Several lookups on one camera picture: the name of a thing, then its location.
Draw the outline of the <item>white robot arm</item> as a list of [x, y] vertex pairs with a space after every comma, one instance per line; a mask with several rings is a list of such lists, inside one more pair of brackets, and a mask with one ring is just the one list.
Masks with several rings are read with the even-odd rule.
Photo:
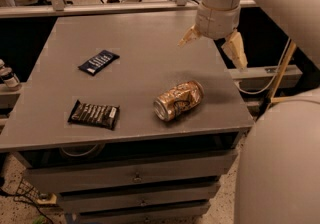
[[[313, 63], [320, 52], [320, 0], [254, 0]], [[223, 38], [238, 67], [232, 32], [240, 0], [202, 0], [182, 38]], [[276, 104], [247, 135], [236, 178], [234, 224], [320, 224], [320, 98], [311, 90]]]

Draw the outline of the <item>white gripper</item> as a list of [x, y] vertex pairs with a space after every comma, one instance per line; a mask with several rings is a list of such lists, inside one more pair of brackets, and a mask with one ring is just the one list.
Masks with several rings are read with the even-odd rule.
[[213, 40], [225, 38], [222, 49], [238, 70], [247, 68], [247, 58], [241, 33], [235, 30], [239, 24], [240, 7], [229, 10], [218, 10], [200, 4], [191, 26], [178, 42], [182, 47], [198, 40], [202, 35]]

